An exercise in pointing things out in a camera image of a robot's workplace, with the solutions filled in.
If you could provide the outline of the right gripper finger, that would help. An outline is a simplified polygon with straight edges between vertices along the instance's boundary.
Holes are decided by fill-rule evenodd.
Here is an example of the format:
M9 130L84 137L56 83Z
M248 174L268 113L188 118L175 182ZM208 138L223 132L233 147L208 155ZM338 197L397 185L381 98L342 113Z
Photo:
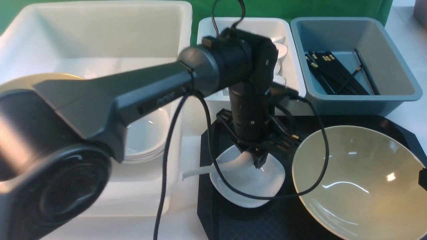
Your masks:
M427 190L427 169L422 168L418 172L418 185L422 187L424 190Z

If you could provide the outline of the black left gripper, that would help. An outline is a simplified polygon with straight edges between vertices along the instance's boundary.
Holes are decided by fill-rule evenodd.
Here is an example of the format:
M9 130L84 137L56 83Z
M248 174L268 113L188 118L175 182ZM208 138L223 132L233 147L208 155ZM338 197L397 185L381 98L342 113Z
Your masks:
M294 117L280 104L285 98L297 99L298 91L279 83L272 83L262 94L257 94L250 83L239 83L231 91L231 110L222 109L216 117L243 151L235 158L234 167L254 165L260 169L268 152L286 151L301 141L295 134Z

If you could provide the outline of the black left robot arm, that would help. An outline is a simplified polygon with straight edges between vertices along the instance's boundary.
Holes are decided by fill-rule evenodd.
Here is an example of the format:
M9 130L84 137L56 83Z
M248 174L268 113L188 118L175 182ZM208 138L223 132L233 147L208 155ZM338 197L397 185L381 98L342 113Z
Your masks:
M235 27L175 62L89 80L13 80L1 92L1 239L39 240L93 205L125 156L127 126L178 98L231 90L233 129L255 166L276 148L272 40Z

